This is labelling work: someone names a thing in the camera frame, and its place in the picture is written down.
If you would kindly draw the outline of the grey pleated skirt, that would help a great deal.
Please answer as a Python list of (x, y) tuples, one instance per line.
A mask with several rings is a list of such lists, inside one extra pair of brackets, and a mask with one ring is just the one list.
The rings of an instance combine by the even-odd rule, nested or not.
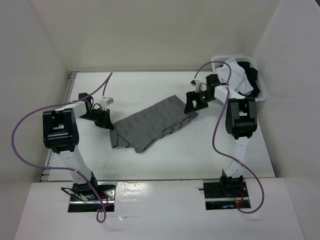
[(115, 122), (110, 131), (111, 147), (133, 148), (136, 153), (143, 153), (157, 140), (177, 132), (199, 115), (184, 110), (185, 103), (172, 95)]

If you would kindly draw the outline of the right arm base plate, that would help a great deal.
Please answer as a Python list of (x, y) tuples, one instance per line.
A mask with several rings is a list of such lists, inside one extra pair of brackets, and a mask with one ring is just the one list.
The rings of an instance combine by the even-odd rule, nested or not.
[(204, 194), (206, 210), (233, 210), (240, 204), (240, 209), (250, 209), (251, 203), (247, 184), (222, 185), (221, 180), (203, 181), (198, 189)]

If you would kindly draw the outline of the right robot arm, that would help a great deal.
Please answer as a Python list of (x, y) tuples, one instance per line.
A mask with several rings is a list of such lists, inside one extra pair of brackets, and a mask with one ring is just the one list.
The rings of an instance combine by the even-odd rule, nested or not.
[(186, 93), (186, 114), (207, 108), (209, 102), (214, 100), (223, 103), (221, 115), (225, 115), (226, 132), (234, 139), (234, 154), (222, 153), (216, 147), (213, 149), (230, 159), (230, 163), (222, 170), (218, 187), (222, 196), (229, 197), (244, 186), (245, 152), (250, 138), (258, 128), (256, 101), (230, 89), (215, 74), (207, 76), (206, 82), (194, 79), (190, 83), (194, 91)]

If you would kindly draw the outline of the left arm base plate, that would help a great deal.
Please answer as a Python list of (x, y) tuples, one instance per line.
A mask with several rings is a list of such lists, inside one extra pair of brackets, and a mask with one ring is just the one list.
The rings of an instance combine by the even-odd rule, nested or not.
[[(91, 190), (89, 193), (76, 193), (75, 187), (62, 187), (61, 190), (69, 196), (69, 213), (95, 213), (103, 210), (100, 200)], [(106, 212), (114, 212), (116, 182), (99, 181), (96, 191), (105, 206)]]

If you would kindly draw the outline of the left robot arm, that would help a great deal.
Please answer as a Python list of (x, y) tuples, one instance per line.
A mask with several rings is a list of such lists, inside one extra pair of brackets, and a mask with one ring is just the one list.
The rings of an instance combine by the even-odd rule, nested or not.
[(42, 114), (43, 142), (46, 148), (63, 160), (68, 169), (72, 169), (73, 197), (80, 201), (92, 201), (98, 197), (100, 188), (78, 148), (80, 135), (77, 119), (92, 121), (99, 128), (113, 130), (108, 106), (114, 100), (103, 96), (98, 103), (93, 103), (93, 98), (87, 93), (80, 93), (78, 97), (78, 101)]

